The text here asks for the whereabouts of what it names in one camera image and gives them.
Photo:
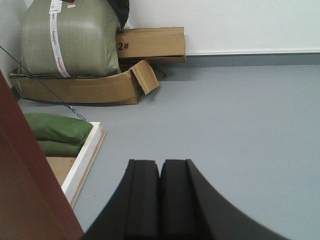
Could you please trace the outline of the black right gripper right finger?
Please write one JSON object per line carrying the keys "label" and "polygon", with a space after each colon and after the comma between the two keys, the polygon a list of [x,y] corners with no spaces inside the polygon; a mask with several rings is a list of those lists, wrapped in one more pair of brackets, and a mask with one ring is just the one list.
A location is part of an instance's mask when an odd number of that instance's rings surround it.
{"label": "black right gripper right finger", "polygon": [[163,240],[283,240],[223,197],[191,159],[167,159],[160,175]]}

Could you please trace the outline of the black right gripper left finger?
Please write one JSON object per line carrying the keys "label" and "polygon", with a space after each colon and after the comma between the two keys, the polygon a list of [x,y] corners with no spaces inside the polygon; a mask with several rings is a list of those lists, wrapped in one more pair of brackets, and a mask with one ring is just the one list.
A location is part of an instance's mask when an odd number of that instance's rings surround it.
{"label": "black right gripper left finger", "polygon": [[129,160],[118,187],[82,239],[159,239],[158,186],[155,161]]}

